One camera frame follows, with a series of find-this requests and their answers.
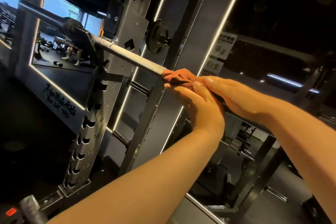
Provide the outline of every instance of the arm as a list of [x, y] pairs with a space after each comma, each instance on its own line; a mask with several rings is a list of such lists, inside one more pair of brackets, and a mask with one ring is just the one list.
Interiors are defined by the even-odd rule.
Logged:
[[217, 149], [225, 124], [219, 103], [205, 87], [194, 86], [198, 94], [183, 87], [166, 87], [183, 102], [191, 116], [193, 132], [51, 219], [49, 224], [168, 222]]
[[233, 112], [271, 130], [336, 223], [336, 131], [296, 106], [239, 82], [215, 77], [203, 80]]

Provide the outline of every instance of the weight plate holder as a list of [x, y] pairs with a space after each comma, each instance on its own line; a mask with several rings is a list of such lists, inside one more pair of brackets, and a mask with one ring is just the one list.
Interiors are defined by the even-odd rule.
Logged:
[[149, 27], [146, 35], [147, 50], [152, 55], [160, 55], [171, 44], [168, 28], [163, 20], [157, 20]]

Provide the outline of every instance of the red label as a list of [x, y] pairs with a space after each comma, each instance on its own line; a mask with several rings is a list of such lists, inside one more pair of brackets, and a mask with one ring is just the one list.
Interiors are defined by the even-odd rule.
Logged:
[[17, 210], [15, 208], [11, 208], [6, 212], [6, 215], [9, 217], [9, 216], [12, 216], [16, 212]]

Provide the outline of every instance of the person's left hand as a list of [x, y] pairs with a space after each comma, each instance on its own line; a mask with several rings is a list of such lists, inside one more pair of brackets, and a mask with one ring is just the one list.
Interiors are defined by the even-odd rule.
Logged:
[[193, 131], [206, 133], [221, 140], [224, 134], [224, 111], [221, 103], [199, 82], [193, 83], [194, 91], [182, 86], [165, 84], [187, 110]]

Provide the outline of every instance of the orange cloth wrapped around bar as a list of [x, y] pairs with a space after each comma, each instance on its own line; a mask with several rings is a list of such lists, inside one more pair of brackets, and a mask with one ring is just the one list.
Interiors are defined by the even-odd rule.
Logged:
[[188, 69], [183, 68], [176, 71], [171, 70], [163, 70], [162, 80], [164, 83], [170, 83], [171, 85], [176, 86], [183, 86], [190, 90], [194, 90], [193, 82], [197, 81], [203, 84], [205, 87], [206, 85], [197, 77], [196, 75], [192, 74]]

